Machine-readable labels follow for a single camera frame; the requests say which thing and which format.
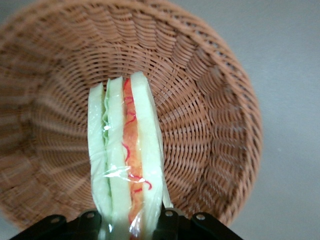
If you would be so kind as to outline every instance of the plastic-wrapped sandwich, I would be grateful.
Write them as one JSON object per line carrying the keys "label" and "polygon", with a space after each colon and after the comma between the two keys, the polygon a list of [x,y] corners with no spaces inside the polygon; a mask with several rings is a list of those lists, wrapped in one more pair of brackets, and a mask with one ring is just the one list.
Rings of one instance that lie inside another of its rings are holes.
{"label": "plastic-wrapped sandwich", "polygon": [[162,202],[171,202],[156,107],[142,72],[109,79],[106,92],[102,83],[90,89],[88,149],[99,239],[151,239]]}

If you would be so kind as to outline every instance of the woven basket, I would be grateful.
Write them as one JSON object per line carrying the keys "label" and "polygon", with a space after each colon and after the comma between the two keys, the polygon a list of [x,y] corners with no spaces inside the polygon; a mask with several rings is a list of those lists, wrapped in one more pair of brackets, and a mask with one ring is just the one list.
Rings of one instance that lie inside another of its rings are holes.
{"label": "woven basket", "polygon": [[89,88],[143,71],[171,199],[228,225],[260,165],[257,99],[225,42],[163,0],[42,0],[0,29],[0,206],[24,229],[94,208]]}

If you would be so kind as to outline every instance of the plastic wrap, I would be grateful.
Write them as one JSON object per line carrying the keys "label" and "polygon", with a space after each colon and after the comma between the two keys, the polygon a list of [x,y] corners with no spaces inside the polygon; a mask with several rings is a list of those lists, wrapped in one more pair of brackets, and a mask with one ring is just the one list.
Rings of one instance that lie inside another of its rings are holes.
{"label": "plastic wrap", "polygon": [[172,207],[163,143],[147,78],[108,80],[90,89],[88,149],[100,240],[149,240],[162,203]]}

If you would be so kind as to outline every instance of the screw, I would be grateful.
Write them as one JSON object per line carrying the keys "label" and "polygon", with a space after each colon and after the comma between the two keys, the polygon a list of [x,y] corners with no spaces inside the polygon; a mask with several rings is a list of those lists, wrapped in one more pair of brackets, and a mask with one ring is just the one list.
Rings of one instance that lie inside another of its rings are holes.
{"label": "screw", "polygon": [[87,218],[87,219],[92,219],[94,216],[95,216],[95,214],[94,214],[93,212],[89,212],[89,213],[86,215],[86,218]]}
{"label": "screw", "polygon": [[166,212],[165,212],[165,215],[166,215],[167,217],[172,217],[172,216],[174,215],[174,213],[173,213],[172,211],[166,211]]}
{"label": "screw", "polygon": [[202,214],[198,214],[197,216],[196,216],[196,218],[198,219],[198,220],[205,220],[206,219],[206,217],[204,216],[204,215],[202,215]]}
{"label": "screw", "polygon": [[52,223],[52,224],[56,224],[58,222],[60,222],[60,218],[59,217],[55,217],[50,221],[50,223]]}

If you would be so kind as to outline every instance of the basket weave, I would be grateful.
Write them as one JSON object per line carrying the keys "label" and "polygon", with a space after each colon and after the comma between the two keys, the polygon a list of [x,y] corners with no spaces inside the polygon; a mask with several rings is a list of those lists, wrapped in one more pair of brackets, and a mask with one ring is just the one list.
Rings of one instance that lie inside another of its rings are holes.
{"label": "basket weave", "polygon": [[163,0],[46,0],[0,29],[0,205],[24,229],[94,208],[89,88],[143,71],[176,208],[228,225],[262,150],[251,83],[207,24]]}

